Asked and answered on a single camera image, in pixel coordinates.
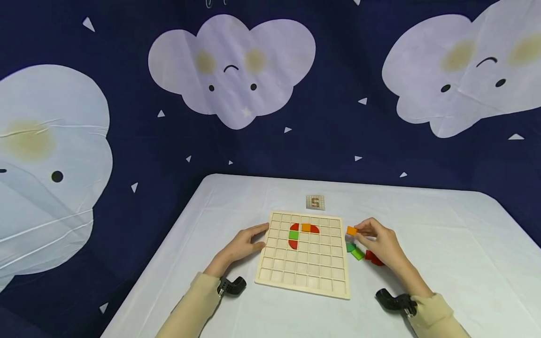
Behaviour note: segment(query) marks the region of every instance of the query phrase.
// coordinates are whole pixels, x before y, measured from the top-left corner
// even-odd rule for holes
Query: black clip
[[[381,289],[375,294],[375,298],[385,309],[390,311],[404,310],[408,317],[413,317],[417,314],[417,303],[412,301],[410,295],[401,294],[393,297],[387,289]]]
[[[227,278],[220,278],[220,286],[218,286],[218,294],[226,293],[231,296],[239,296],[246,289],[246,281],[241,276],[231,283]]]

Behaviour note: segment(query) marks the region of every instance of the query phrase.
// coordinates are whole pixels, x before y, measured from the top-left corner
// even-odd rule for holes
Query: hand
[[[265,247],[265,242],[252,243],[252,237],[266,231],[268,228],[269,223],[264,223],[240,230],[235,238],[214,256],[214,259],[203,273],[221,278],[231,263],[241,260],[254,252],[261,251]]]
[[[369,218],[355,226],[357,234],[355,239],[364,245],[368,250],[372,251],[379,260],[387,265],[395,273],[404,266],[409,266],[411,263],[402,251],[398,243],[397,235],[393,230],[385,228],[375,218]],[[371,241],[366,237],[375,237],[375,241]]]

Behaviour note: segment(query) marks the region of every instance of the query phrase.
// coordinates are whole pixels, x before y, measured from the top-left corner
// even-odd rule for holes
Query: fabric backdrop
[[[2,336],[99,336],[212,173],[481,191],[541,242],[540,0],[20,0],[0,37]]]

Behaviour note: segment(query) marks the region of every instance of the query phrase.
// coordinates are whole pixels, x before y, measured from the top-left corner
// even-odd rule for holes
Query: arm
[[[223,248],[203,273],[198,273],[188,292],[180,299],[156,338],[197,338],[201,330],[220,303],[218,286],[220,278],[231,263],[254,252],[259,252],[265,243],[251,243],[252,237],[268,229],[268,223],[241,230]]]
[[[359,223],[355,228],[358,231],[355,239],[397,275],[412,300],[417,302],[417,314],[408,320],[418,338],[470,338],[443,297],[432,292],[407,259],[393,230],[385,228],[374,218]],[[376,239],[371,241],[366,236]]]

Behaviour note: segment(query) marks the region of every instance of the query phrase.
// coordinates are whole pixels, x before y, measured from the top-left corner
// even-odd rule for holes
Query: navy blue backdrop
[[[57,268],[15,276],[0,293],[3,336],[98,336],[212,173],[481,191],[541,242],[540,110],[487,118],[438,138],[426,124],[397,115],[398,98],[381,77],[391,47],[410,27],[442,14],[473,20],[493,2],[228,0],[210,9],[204,0],[4,2],[0,78],[47,63],[91,77],[109,104],[114,165],[87,244]],[[317,45],[312,69],[289,102],[240,130],[190,110],[148,69],[160,34],[196,34],[217,14],[249,29],[293,19]],[[86,17],[95,32],[82,25]],[[359,104],[364,97],[368,103]],[[160,110],[165,117],[156,118]],[[284,134],[285,127],[292,131]],[[513,134],[524,140],[508,141]],[[408,176],[400,178],[402,172]]]

